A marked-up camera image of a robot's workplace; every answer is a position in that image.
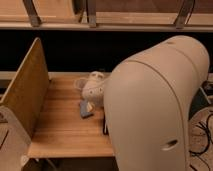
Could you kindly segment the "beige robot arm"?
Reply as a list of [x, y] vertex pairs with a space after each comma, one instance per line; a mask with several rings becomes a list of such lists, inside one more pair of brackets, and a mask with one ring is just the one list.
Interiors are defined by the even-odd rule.
[[180, 35], [89, 76], [82, 96], [104, 108], [119, 171], [188, 171], [189, 111], [208, 68], [205, 46]]

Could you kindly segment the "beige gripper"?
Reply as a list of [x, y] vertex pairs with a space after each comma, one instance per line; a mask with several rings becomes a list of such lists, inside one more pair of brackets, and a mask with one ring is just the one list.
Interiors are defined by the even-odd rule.
[[83, 87], [82, 97], [88, 102], [93, 103], [96, 107], [102, 107], [107, 80], [108, 78], [102, 72], [91, 72]]

